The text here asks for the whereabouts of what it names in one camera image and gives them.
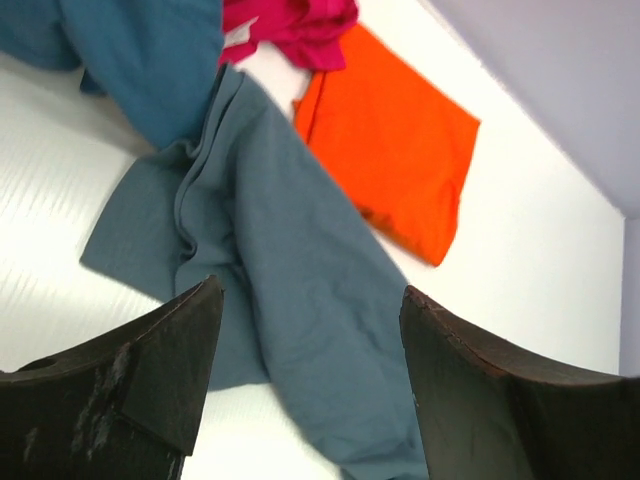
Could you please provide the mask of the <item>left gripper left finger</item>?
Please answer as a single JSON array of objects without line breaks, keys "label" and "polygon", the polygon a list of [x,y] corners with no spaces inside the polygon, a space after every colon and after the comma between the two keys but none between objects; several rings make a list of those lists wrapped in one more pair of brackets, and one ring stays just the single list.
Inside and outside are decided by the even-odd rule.
[{"label": "left gripper left finger", "polygon": [[208,277],[105,334],[2,373],[2,478],[180,478],[223,302]]}]

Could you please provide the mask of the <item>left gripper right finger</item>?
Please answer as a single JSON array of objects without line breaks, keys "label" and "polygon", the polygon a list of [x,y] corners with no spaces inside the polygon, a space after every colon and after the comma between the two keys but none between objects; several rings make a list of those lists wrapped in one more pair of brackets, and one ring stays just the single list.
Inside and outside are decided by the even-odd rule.
[{"label": "left gripper right finger", "polygon": [[400,327],[431,478],[638,477],[637,379],[523,349],[414,287]]}]

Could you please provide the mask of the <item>grey-blue t-shirt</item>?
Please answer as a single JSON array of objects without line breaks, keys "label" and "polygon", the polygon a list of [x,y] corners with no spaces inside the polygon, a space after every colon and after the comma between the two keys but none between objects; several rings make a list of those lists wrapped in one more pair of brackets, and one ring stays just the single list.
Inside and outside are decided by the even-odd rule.
[{"label": "grey-blue t-shirt", "polygon": [[160,301],[216,276],[212,389],[271,384],[347,479],[426,477],[405,278],[249,75],[221,68],[201,139],[131,166],[81,261]]}]

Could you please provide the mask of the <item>orange t-shirt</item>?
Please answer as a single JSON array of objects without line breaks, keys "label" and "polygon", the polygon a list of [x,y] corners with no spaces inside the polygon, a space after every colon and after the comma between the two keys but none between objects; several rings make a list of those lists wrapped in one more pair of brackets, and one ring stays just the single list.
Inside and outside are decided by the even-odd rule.
[{"label": "orange t-shirt", "polygon": [[318,72],[294,125],[361,215],[433,266],[458,227],[480,121],[361,24],[340,40],[346,67]]}]

